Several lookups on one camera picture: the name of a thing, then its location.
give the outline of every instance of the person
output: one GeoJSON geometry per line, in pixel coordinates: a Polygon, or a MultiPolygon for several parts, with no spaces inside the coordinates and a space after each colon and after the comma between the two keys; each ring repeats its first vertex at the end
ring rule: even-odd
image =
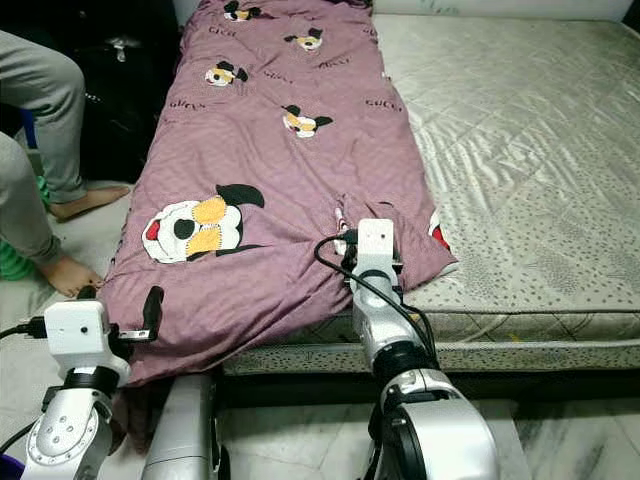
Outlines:
{"type": "MultiPolygon", "coordinates": [[[[49,211],[64,221],[126,195],[127,187],[87,189],[80,177],[84,77],[69,58],[0,30],[0,103],[32,112],[49,211]]],[[[0,132],[0,238],[33,260],[60,293],[75,296],[102,279],[64,253],[40,199],[25,151],[0,132]]]]}

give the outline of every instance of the quilted mattress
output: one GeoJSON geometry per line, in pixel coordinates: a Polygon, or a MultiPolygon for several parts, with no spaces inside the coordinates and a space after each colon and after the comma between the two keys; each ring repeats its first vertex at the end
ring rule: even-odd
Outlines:
{"type": "MultiPolygon", "coordinates": [[[[640,39],[621,24],[377,15],[456,271],[406,295],[443,367],[640,367],[640,39]]],[[[228,373],[364,371],[348,314],[228,373]]]]}

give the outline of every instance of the purple blanket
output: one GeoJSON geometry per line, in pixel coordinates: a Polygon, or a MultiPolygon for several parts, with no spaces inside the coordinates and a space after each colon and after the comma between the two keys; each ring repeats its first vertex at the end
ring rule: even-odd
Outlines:
{"type": "Polygon", "coordinates": [[[428,233],[433,201],[370,14],[201,2],[100,293],[128,329],[149,288],[165,290],[132,384],[209,368],[347,307],[340,275],[313,258],[336,209],[352,227],[393,220],[407,289],[455,261],[428,233]]]}

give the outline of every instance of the cartoon dog face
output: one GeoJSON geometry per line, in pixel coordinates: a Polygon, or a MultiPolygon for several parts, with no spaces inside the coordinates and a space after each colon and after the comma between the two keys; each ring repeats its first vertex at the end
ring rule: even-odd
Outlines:
{"type": "Polygon", "coordinates": [[[313,137],[318,128],[333,122],[329,117],[303,117],[300,115],[300,107],[297,105],[289,105],[288,107],[282,108],[287,111],[286,115],[282,117],[284,126],[292,132],[296,132],[299,138],[313,137]]]}
{"type": "Polygon", "coordinates": [[[249,79],[249,75],[242,68],[233,73],[234,68],[229,62],[220,62],[214,68],[207,70],[204,79],[209,85],[215,85],[216,87],[231,85],[236,78],[243,82],[249,79]]]}
{"type": "Polygon", "coordinates": [[[298,45],[304,48],[307,52],[310,52],[312,50],[317,50],[318,48],[320,48],[320,45],[322,45],[322,38],[320,38],[320,35],[322,35],[322,30],[311,28],[309,29],[309,36],[307,37],[297,37],[295,35],[289,35],[288,37],[284,38],[284,41],[292,42],[295,40],[298,45]]]}
{"type": "Polygon", "coordinates": [[[249,10],[238,10],[239,3],[236,1],[229,2],[224,6],[224,18],[232,22],[245,22],[260,15],[261,10],[258,7],[249,10]]]}
{"type": "Polygon", "coordinates": [[[142,245],[160,263],[192,261],[208,252],[233,253],[242,239],[241,204],[264,207],[262,194],[249,185],[217,186],[217,195],[199,202],[167,205],[142,232],[142,245]]]}

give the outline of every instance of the green object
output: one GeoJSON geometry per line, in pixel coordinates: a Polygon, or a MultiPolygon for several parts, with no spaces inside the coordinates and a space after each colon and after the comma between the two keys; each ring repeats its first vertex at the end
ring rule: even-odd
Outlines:
{"type": "MultiPolygon", "coordinates": [[[[43,177],[37,177],[40,198],[45,205],[49,204],[49,190],[43,177]]],[[[33,262],[20,256],[7,242],[0,240],[0,277],[5,280],[20,280],[33,271],[33,262]]]]}

